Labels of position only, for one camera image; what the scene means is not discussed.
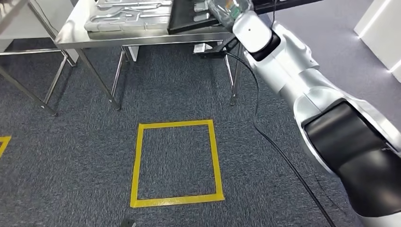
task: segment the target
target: clear plastic bottle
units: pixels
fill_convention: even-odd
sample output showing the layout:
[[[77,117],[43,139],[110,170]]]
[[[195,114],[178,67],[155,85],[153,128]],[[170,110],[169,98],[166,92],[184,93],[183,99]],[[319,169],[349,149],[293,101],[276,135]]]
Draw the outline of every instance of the clear plastic bottle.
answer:
[[[209,10],[220,23],[232,32],[235,19],[253,10],[251,0],[207,0]]]

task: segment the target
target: robotic arm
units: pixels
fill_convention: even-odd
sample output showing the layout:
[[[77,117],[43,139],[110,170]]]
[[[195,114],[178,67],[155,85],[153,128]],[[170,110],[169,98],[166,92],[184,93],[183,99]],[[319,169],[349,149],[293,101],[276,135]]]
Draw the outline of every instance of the robotic arm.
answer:
[[[303,150],[339,177],[366,227],[401,226],[400,132],[372,105],[319,71],[307,45],[277,22],[268,27],[250,0],[208,0],[245,47],[250,66],[294,114]]]

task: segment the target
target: black cord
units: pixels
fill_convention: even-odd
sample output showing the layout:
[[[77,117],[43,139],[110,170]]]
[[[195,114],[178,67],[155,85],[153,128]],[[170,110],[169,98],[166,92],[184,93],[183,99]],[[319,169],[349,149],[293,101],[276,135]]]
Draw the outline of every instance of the black cord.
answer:
[[[276,21],[276,7],[277,7],[277,0],[274,0],[274,5],[273,5],[273,21],[271,22],[270,28],[273,28],[274,21]]]
[[[322,184],[320,183],[319,179],[317,179],[316,173],[314,173],[314,177],[316,179],[317,184],[319,185],[320,189],[324,192],[324,195],[327,197],[327,199],[339,210],[341,211],[345,216],[347,216],[348,214],[341,209],[331,198],[330,196],[326,193],[326,190],[323,188]]]
[[[47,23],[49,23],[50,27],[53,28],[54,30],[56,30],[57,33],[59,33],[59,31],[56,28],[54,28],[53,25],[50,23],[50,20],[46,17],[46,14],[43,12],[43,9],[42,9],[42,7],[40,7],[39,3],[36,0],[34,0],[34,1],[38,5],[40,11],[43,13],[44,18],[46,18]]]
[[[228,56],[231,56],[235,59],[237,59],[240,63],[242,63],[247,69],[249,69],[249,71],[251,72],[253,78],[255,79],[255,83],[256,83],[256,90],[257,90],[257,97],[256,97],[256,107],[255,107],[255,115],[253,118],[253,126],[255,127],[255,129],[273,146],[273,148],[283,157],[283,159],[285,160],[285,162],[289,165],[289,167],[291,168],[291,170],[295,173],[296,177],[298,178],[298,180],[302,183],[302,185],[305,187],[306,191],[308,192],[308,194],[311,196],[311,198],[313,199],[313,201],[316,203],[317,207],[320,209],[320,211],[322,212],[323,216],[326,218],[327,222],[329,223],[329,225],[331,227],[336,227],[333,220],[330,218],[330,216],[327,214],[326,210],[324,209],[324,207],[322,206],[322,204],[319,202],[319,200],[316,198],[316,196],[314,195],[313,191],[310,189],[310,187],[308,186],[308,184],[305,182],[305,180],[303,179],[303,177],[301,176],[301,174],[298,172],[298,170],[295,168],[295,166],[291,163],[291,161],[289,160],[289,158],[286,156],[286,154],[280,149],[280,147],[270,138],[268,137],[264,132],[262,132],[262,130],[259,129],[258,125],[256,124],[256,115],[258,113],[258,108],[259,108],[259,82],[257,77],[255,76],[255,74],[253,73],[251,67],[248,66],[247,63],[245,63],[240,57],[229,53],[229,52],[225,52]]]

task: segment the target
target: yellow tape square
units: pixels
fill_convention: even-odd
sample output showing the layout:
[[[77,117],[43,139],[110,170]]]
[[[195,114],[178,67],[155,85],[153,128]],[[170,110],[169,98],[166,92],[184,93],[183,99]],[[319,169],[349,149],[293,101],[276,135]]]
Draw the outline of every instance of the yellow tape square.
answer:
[[[10,139],[11,136],[0,137],[0,157],[3,154],[4,150],[6,149],[7,145],[9,144]]]
[[[142,151],[142,139],[143,139],[144,129],[158,129],[158,128],[169,128],[169,127],[197,126],[197,125],[208,126],[216,193],[208,195],[194,195],[194,196],[182,196],[182,197],[172,197],[172,198],[162,198],[162,199],[138,200],[140,156]],[[130,202],[130,206],[132,208],[189,204],[189,203],[211,202],[211,201],[222,201],[222,200],[224,200],[223,185],[221,182],[220,166],[218,164],[218,155],[217,155],[216,136],[214,133],[214,126],[212,120],[139,124],[135,163],[132,176],[131,202]]]

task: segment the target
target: metal table leg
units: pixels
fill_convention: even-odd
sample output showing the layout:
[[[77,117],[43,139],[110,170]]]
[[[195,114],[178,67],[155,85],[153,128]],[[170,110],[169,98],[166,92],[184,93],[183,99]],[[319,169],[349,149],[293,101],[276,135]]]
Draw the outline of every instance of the metal table leg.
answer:
[[[125,51],[124,49],[121,50],[120,59],[118,60],[117,71],[115,72],[113,87],[112,87],[112,96],[114,97],[115,91],[117,89],[118,78],[120,77],[122,61],[124,59]]]
[[[238,47],[238,53],[237,56],[241,58],[244,52],[244,47],[239,44]],[[237,102],[237,97],[238,97],[238,90],[239,90],[239,75],[240,75],[240,62],[237,61],[235,65],[235,75],[234,75],[234,83],[233,83],[233,89],[231,91],[231,100],[230,100],[230,105],[235,105]]]
[[[217,45],[221,45],[222,43],[223,43],[222,41],[217,42]],[[227,74],[228,74],[228,79],[230,80],[230,86],[231,86],[231,89],[233,89],[234,79],[233,79],[233,75],[231,73],[230,62],[228,61],[228,56],[227,55],[224,56],[224,62],[225,62],[226,67],[227,67]]]
[[[66,62],[67,59],[68,59],[68,56],[67,56],[67,55],[65,55],[64,53],[63,53],[63,55],[64,55],[64,59],[63,59],[63,61],[60,63],[60,66],[59,66],[59,69],[57,70],[56,76],[54,76],[54,79],[53,79],[53,81],[52,81],[52,85],[50,85],[50,88],[49,88],[49,90],[47,91],[46,97],[44,98],[44,102],[45,102],[46,104],[49,103],[50,96],[52,96],[52,94],[53,94],[54,88],[56,87],[57,81],[59,81],[61,72],[62,72],[62,70],[63,70],[63,68],[64,68],[64,65],[65,65],[65,62]]]
[[[124,52],[125,55],[125,62],[130,62],[130,57],[128,56],[127,48],[125,46],[121,46],[122,52]]]
[[[14,79],[10,74],[8,74],[3,67],[0,66],[0,74],[10,83],[15,85],[19,90],[24,92],[27,96],[29,96],[33,101],[35,101],[41,108],[45,109],[48,111],[52,116],[56,116],[57,113],[51,109],[46,103],[42,102],[40,98],[38,98],[36,95],[34,95],[32,92],[30,92],[28,89],[26,89],[21,83],[19,83],[16,79]]]
[[[114,108],[116,110],[120,110],[121,109],[120,105],[118,105],[118,103],[115,101],[114,97],[110,93],[109,89],[107,89],[105,83],[100,78],[99,74],[97,73],[96,69],[93,67],[92,63],[90,63],[90,61],[87,58],[87,56],[85,55],[84,51],[82,49],[75,49],[75,51],[78,53],[78,55],[81,58],[81,60],[88,66],[88,68],[91,71],[91,73],[95,76],[96,82],[99,84],[100,88],[106,94],[107,98],[112,103]]]
[[[35,15],[35,17],[39,20],[39,22],[41,23],[43,28],[46,30],[47,34],[49,34],[50,38],[53,40],[53,43],[54,43],[54,40],[56,39],[56,34],[54,34],[54,32],[52,31],[52,28],[50,28],[49,24],[47,24],[47,22],[43,20],[42,16],[39,14],[39,12],[36,10],[36,8],[32,5],[31,2],[28,2],[28,7],[32,11],[32,13]],[[67,61],[71,67],[76,66],[76,63],[73,61],[73,59],[71,58],[70,54],[68,54],[67,51],[61,50],[61,52],[64,54],[64,56],[67,56]]]

